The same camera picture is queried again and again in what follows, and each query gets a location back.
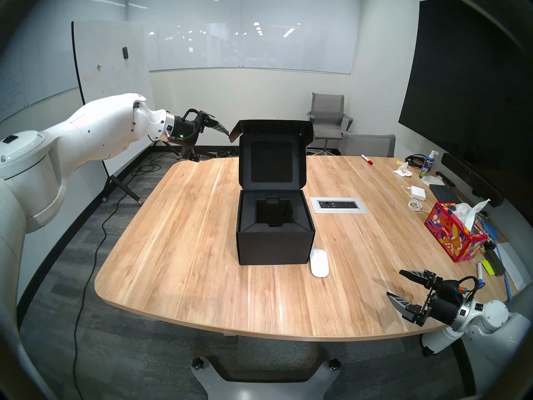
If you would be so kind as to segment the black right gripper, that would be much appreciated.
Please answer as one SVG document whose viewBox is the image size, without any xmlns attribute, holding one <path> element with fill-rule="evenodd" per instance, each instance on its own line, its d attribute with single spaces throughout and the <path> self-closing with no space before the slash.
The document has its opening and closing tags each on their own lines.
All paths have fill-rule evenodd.
<svg viewBox="0 0 533 400">
<path fill-rule="evenodd" d="M 403 319 L 420 327 L 425 324 L 429 317 L 447 326 L 451 326 L 455 322 L 464 300 L 460 288 L 440 287 L 442 277 L 428 270 L 402 269 L 399 274 L 430 290 L 427 296 L 426 309 L 391 292 L 386 293 L 389 301 L 401 313 Z"/>
</svg>

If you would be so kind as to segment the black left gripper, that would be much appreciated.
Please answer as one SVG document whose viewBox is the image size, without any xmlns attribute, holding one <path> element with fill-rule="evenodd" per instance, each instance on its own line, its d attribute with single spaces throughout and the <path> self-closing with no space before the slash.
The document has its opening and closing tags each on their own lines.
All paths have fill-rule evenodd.
<svg viewBox="0 0 533 400">
<path fill-rule="evenodd" d="M 182 159 L 198 163 L 213 158 L 210 152 L 194 150 L 198 136 L 204 128 L 211 128 L 229 136 L 229 131 L 213 115 L 205 111 L 188 109 L 183 117 L 174 116 L 172 137 L 176 144 L 182 146 Z"/>
</svg>

